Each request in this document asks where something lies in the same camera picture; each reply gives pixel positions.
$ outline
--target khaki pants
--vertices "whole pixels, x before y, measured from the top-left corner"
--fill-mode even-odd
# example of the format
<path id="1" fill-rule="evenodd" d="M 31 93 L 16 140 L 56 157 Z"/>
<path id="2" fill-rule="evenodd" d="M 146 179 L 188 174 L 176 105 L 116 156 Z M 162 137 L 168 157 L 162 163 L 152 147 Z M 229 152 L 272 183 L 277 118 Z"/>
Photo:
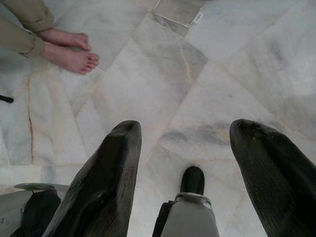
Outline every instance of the khaki pants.
<path id="1" fill-rule="evenodd" d="M 0 0 L 22 23 L 34 33 L 50 28 L 53 15 L 42 0 Z M 0 47 L 34 58 L 44 50 L 44 42 L 0 16 Z"/>

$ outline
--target rolled pant cuff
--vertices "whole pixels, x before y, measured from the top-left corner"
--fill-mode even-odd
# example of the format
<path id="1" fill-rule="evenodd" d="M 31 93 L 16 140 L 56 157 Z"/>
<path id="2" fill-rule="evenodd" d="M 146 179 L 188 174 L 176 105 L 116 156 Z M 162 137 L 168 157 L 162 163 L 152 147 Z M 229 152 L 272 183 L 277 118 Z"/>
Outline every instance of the rolled pant cuff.
<path id="1" fill-rule="evenodd" d="M 27 58 L 35 58 L 40 56 L 44 51 L 44 41 L 41 38 L 34 36 L 34 48 L 28 53 L 21 53 L 21 55 Z"/>
<path id="2" fill-rule="evenodd" d="M 42 19 L 41 21 L 35 22 L 35 23 L 24 23 L 22 22 L 22 25 L 25 29 L 28 29 L 32 32 L 39 32 L 46 30 L 50 28 L 53 25 L 54 22 L 54 16 L 53 14 L 48 10 L 46 17 Z"/>

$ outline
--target foot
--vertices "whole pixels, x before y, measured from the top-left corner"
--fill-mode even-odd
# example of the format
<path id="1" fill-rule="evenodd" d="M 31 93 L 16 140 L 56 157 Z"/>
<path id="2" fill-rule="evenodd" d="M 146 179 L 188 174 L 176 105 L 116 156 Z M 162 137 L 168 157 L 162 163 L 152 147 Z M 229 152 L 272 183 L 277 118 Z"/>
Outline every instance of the foot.
<path id="1" fill-rule="evenodd" d="M 41 56 L 68 71 L 83 75 L 91 72 L 99 64 L 99 57 L 94 53 L 73 51 L 48 42 L 45 42 Z"/>
<path id="2" fill-rule="evenodd" d="M 88 36 L 85 33 L 68 33 L 54 28 L 37 33 L 44 41 L 59 46 L 80 47 L 84 50 L 91 50 L 88 44 Z"/>
<path id="3" fill-rule="evenodd" d="M 204 194 L 204 174 L 203 171 L 195 166 L 186 169 L 181 182 L 181 193 Z"/>

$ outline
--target bare foot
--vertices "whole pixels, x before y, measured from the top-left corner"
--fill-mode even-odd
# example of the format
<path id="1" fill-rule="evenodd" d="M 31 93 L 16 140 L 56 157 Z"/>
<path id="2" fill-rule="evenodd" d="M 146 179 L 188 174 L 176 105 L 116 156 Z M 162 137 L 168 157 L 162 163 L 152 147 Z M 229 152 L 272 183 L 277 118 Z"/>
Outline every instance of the bare foot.
<path id="1" fill-rule="evenodd" d="M 48 42 L 45 42 L 41 56 L 68 71 L 83 75 L 91 72 L 99 64 L 99 56 L 94 53 L 73 51 Z"/>
<path id="2" fill-rule="evenodd" d="M 84 50 L 91 50 L 88 43 L 88 36 L 85 33 L 68 33 L 54 28 L 37 33 L 44 41 L 50 42 L 59 46 L 80 47 Z"/>

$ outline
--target marble floor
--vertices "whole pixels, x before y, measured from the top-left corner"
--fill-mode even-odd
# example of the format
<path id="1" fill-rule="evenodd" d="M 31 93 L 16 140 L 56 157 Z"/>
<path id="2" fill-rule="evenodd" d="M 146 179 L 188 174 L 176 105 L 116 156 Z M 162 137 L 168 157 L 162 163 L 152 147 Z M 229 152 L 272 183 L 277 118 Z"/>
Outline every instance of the marble floor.
<path id="1" fill-rule="evenodd" d="M 205 172 L 221 237 L 266 237 L 229 126 L 275 127 L 316 163 L 316 2 L 208 0 L 188 30 L 159 24 L 157 0 L 45 2 L 56 28 L 89 35 L 100 65 L 81 76 L 0 49 L 0 94 L 15 98 L 0 103 L 0 193 L 70 184 L 107 133 L 134 119 L 143 147 L 129 237 L 151 236 L 191 164 Z"/>

